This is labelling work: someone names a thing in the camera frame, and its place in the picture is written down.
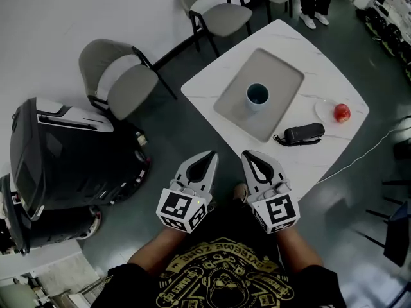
blue cup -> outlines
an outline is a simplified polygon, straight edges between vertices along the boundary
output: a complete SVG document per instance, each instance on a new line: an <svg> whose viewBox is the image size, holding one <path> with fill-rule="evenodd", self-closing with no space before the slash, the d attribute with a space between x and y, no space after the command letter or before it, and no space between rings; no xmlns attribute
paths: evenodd
<svg viewBox="0 0 411 308"><path fill-rule="evenodd" d="M261 110L266 105L269 98L270 92L261 83L253 83L247 88L247 106L255 112Z"/></svg>

shirt sleeve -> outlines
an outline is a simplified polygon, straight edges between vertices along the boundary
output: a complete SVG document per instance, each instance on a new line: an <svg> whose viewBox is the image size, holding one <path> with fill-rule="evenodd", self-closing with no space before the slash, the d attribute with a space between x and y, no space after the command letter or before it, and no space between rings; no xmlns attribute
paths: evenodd
<svg viewBox="0 0 411 308"><path fill-rule="evenodd" d="M109 270L104 289L91 308L150 307L153 300L153 278L136 264L124 264Z"/></svg>
<svg viewBox="0 0 411 308"><path fill-rule="evenodd" d="M309 266L296 274L294 289L301 307L346 308L337 274L321 266Z"/></svg>

table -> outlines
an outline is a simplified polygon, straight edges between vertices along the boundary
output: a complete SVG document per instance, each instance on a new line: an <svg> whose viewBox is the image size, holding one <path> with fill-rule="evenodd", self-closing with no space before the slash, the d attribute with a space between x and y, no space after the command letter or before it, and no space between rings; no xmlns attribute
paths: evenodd
<svg viewBox="0 0 411 308"><path fill-rule="evenodd" d="M256 48L262 48L302 71L305 79L289 109L275 129L318 123L314 105L324 98L345 103L351 119L344 124L324 124L325 135L312 146L284 147L274 140L259 142L213 109L215 101ZM345 76L313 44L281 20L276 20L234 46L192 77L182 93L240 157L255 150L276 158L290 179L299 200L321 179L348 146L364 122L369 108Z"/></svg>

t-shirt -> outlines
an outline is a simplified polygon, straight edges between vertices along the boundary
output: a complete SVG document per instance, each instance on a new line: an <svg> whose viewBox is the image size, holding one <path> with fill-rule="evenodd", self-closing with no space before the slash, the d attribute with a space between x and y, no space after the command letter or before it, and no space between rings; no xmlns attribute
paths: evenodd
<svg viewBox="0 0 411 308"><path fill-rule="evenodd" d="M247 208L235 211L208 216L212 225L204 223L157 279L135 264L111 269L92 308L346 307L336 273L310 266L287 275L275 237L262 231ZM241 224L227 223L242 214L247 217L240 217ZM223 236L215 237L216 230Z"/></svg>

red apple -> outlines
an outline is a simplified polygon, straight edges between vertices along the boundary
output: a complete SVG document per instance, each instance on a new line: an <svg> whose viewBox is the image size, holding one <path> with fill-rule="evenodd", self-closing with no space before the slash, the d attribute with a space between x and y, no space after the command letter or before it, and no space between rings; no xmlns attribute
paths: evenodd
<svg viewBox="0 0 411 308"><path fill-rule="evenodd" d="M334 109L334 117L339 123L344 123L351 117L351 111L346 104L338 104Z"/></svg>

